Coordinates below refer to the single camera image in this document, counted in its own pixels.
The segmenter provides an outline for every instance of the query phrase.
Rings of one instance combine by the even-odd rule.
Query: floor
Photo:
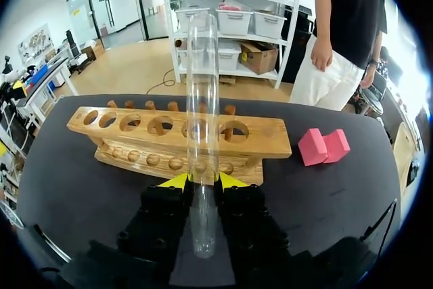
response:
[[[151,87],[160,84],[164,73],[173,69],[168,39],[133,43],[107,50],[96,61],[70,80],[81,95],[90,94],[145,94]],[[166,80],[174,80],[169,72]],[[258,99],[273,102],[288,102],[292,84],[282,83],[274,89],[271,82],[263,79],[240,78],[234,85],[220,84],[220,97],[235,99]],[[172,87],[161,85],[151,94],[185,95],[185,83]],[[55,90],[56,95],[70,95],[67,86]]]
[[[155,39],[158,37],[166,37],[167,27],[165,24],[165,15],[163,13],[157,13],[155,15],[150,15],[146,17],[147,32],[149,33],[149,38]],[[123,45],[128,45],[131,43],[137,43],[145,39],[144,30],[141,30],[140,22],[136,21],[132,23],[124,30],[120,32],[112,33],[106,37],[102,38],[105,48],[121,47]]]
[[[166,37],[168,35],[166,16],[163,12],[146,16],[146,24],[149,38],[155,39],[157,37]]]
[[[132,23],[124,30],[109,34],[106,37],[102,37],[102,43],[106,49],[113,47],[121,47],[126,44],[136,43],[144,40],[143,33],[139,21]]]

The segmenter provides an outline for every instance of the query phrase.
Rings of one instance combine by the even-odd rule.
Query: white storage bin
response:
[[[209,12],[209,8],[183,8],[183,9],[178,9],[176,11],[176,16],[177,19],[179,21],[179,24],[181,25],[180,30],[183,33],[187,33],[188,32],[188,24],[189,24],[189,19],[191,18],[191,16],[196,15],[196,14],[201,14],[201,13],[205,13],[207,14]]]
[[[195,53],[194,58],[196,60],[196,66],[201,66],[204,60],[204,49],[193,50],[193,52]],[[182,68],[188,68],[188,50],[178,49],[177,53],[179,57],[181,57]]]
[[[262,37],[281,38],[281,30],[284,25],[285,17],[254,12],[254,30],[256,35]]]
[[[216,9],[219,31],[228,35],[247,35],[252,12]]]
[[[218,42],[218,61],[220,71],[236,70],[239,54],[241,52],[241,46],[239,43],[231,40],[220,40]],[[213,60],[214,55],[214,51],[209,51],[211,61]]]

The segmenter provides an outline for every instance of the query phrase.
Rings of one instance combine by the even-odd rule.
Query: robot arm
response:
[[[25,72],[25,70],[14,70],[9,74],[0,74],[0,85],[3,83],[12,83],[13,81],[16,81],[21,76],[24,76]]]

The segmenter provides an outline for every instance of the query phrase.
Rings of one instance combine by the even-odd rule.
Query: wristwatch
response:
[[[377,62],[374,59],[370,59],[370,61],[368,61],[368,65],[373,64],[374,66],[376,66],[376,68],[379,66],[379,62]]]

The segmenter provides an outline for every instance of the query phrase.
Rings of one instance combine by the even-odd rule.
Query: pink foam block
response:
[[[309,129],[298,142],[305,166],[320,164],[327,158],[327,149],[320,130]]]
[[[323,137],[327,148],[327,158],[324,163],[337,162],[350,152],[350,147],[346,135],[342,129],[337,129],[333,133]]]

